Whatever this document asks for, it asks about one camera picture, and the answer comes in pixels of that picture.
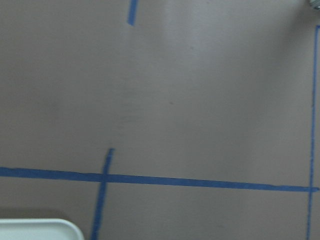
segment horizontal blue tape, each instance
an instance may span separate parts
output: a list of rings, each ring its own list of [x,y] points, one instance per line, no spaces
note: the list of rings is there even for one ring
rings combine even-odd
[[[103,180],[103,174],[101,173],[80,173],[80,172],[73,172],[73,171],[55,171],[55,170],[8,168],[8,167],[0,167],[0,177],[69,180],[69,181],[83,181],[83,182],[97,182],[97,183],[100,183]],[[198,180],[198,179],[157,177],[157,176],[133,176],[133,175],[118,175],[118,174],[108,174],[106,182],[125,183],[125,184],[151,184],[151,185],[223,188],[223,189],[307,192],[307,193],[310,191],[310,188],[306,186],[289,186],[289,185],[277,186],[277,185],[247,183],[247,182]],[[314,193],[314,192],[318,192],[319,188],[312,187],[311,190]]]
[[[14,177],[27,179],[53,179],[84,182],[101,182],[100,173],[80,173],[74,171],[55,171],[30,168],[0,167],[0,177]]]
[[[189,186],[205,188],[223,188],[223,189],[249,189],[249,190],[269,190],[286,192],[309,192],[310,188],[305,186],[288,185],[269,185],[260,183],[232,182],[232,181],[214,181],[197,180],[185,178],[153,177],[153,176],[131,176],[131,175],[108,175],[109,183],[127,183],[127,184],[152,184],[152,185],[171,185],[171,186]],[[313,187],[312,192],[318,192],[318,187]]]

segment white plastic container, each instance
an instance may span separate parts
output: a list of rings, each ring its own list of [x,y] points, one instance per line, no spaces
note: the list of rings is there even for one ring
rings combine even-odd
[[[84,236],[63,219],[0,219],[0,240],[84,240]]]

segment vertical blue tape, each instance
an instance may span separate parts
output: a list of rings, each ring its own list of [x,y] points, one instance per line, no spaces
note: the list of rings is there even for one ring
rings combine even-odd
[[[131,0],[130,7],[129,7],[129,14],[128,14],[128,24],[131,26],[135,25],[136,15],[137,15],[137,8],[138,8],[139,0]]]
[[[306,224],[306,240],[310,240],[311,214],[312,214],[312,203],[313,203],[313,191],[312,191],[312,188],[314,186],[319,27],[320,27],[319,25],[316,26],[315,35],[314,35],[313,80],[312,80],[312,111],[311,111],[311,149],[310,149],[310,173],[309,173],[309,192],[308,192],[308,214],[307,214],[307,224]]]
[[[109,152],[108,152],[106,160],[105,160],[105,165],[104,165],[103,172],[102,172],[102,180],[100,183],[100,188],[99,188],[97,201],[96,201],[93,226],[92,226],[92,233],[91,233],[91,240],[97,240],[99,237],[99,230],[100,230],[101,221],[102,221],[102,214],[103,214],[102,211],[104,208],[106,192],[107,192],[108,173],[109,173],[109,168],[111,165],[114,151],[115,150],[113,148],[109,149]]]

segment tape strip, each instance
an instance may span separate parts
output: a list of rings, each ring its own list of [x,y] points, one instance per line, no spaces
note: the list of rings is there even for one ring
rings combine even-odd
[[[69,180],[100,183],[102,181],[102,176],[103,175],[100,173],[80,173],[74,171],[0,167],[0,177]]]
[[[269,185],[248,182],[232,181],[214,181],[214,180],[197,180],[187,178],[170,178],[170,177],[153,177],[153,176],[131,176],[109,174],[109,183],[126,183],[126,184],[152,184],[152,185],[171,185],[171,186],[189,186],[205,188],[222,188],[222,189],[249,189],[249,190],[268,190],[268,191],[285,191],[285,192],[309,192],[307,186],[290,186],[290,185]],[[313,187],[312,192],[318,192],[319,188]]]
[[[99,230],[100,230],[101,221],[102,221],[103,208],[104,208],[104,204],[106,203],[108,173],[109,173],[109,168],[111,165],[114,151],[115,150],[111,148],[105,160],[100,188],[99,188],[97,201],[96,201],[93,226],[92,226],[92,232],[91,232],[91,240],[97,240],[99,237]]]
[[[134,26],[136,22],[138,3],[139,3],[139,0],[131,0],[130,2],[127,22],[131,26]]]
[[[318,36],[319,28],[317,25],[314,35],[314,50],[313,50],[313,79],[312,79],[312,110],[311,110],[311,147],[310,147],[310,172],[309,172],[309,194],[308,194],[308,212],[306,223],[306,240],[310,239],[311,232],[311,215],[313,203],[314,186],[314,164],[315,164],[315,134],[316,134],[316,100],[317,100],[317,66],[318,66]]]

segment blue tape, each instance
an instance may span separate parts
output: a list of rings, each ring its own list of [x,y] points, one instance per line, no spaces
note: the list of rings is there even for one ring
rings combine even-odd
[[[306,223],[306,240],[310,239],[311,232],[311,215],[313,203],[314,186],[314,164],[315,164],[315,133],[316,133],[316,100],[317,100],[317,66],[318,66],[318,36],[319,28],[317,25],[314,35],[314,52],[313,52],[313,79],[312,79],[312,111],[311,111],[311,148],[310,148],[310,173],[309,173],[309,194],[308,194],[308,212]]]
[[[101,226],[102,221],[102,211],[104,208],[104,204],[106,203],[106,192],[107,192],[107,178],[108,178],[108,172],[110,168],[110,164],[112,161],[112,157],[114,154],[114,149],[111,148],[107,154],[105,165],[102,172],[102,179],[100,183],[99,193],[96,201],[96,207],[95,207],[95,214],[93,219],[93,226],[92,226],[92,233],[91,233],[91,240],[97,240],[99,237],[99,230]]]
[[[127,22],[131,26],[134,26],[135,22],[136,22],[138,2],[139,2],[139,0],[131,0],[131,2],[130,2]]]
[[[260,183],[232,182],[232,181],[214,181],[214,180],[197,180],[171,177],[154,177],[154,176],[131,176],[109,174],[109,183],[126,183],[126,184],[151,184],[151,185],[171,185],[171,186],[189,186],[189,187],[206,187],[206,188],[223,188],[223,189],[249,189],[249,190],[269,190],[285,192],[309,192],[307,186],[289,186],[289,185],[269,185]],[[318,192],[318,187],[311,188],[312,192]]]
[[[52,179],[84,182],[101,182],[100,173],[80,173],[73,171],[55,171],[30,168],[0,167],[0,177],[14,177],[27,179]]]
[[[54,171],[28,168],[8,168],[0,167],[0,177],[28,178],[28,179],[52,179],[69,180],[101,183],[103,179],[101,173],[79,173],[73,171]],[[232,181],[214,181],[198,180],[185,178],[157,177],[157,176],[133,176],[108,174],[106,178],[108,183],[126,183],[126,184],[151,184],[151,185],[171,185],[171,186],[189,186],[189,187],[207,187],[207,188],[225,188],[225,189],[249,189],[249,190],[269,190],[286,192],[318,192],[318,187],[309,188],[307,186],[290,185],[269,185],[260,183],[232,182]]]

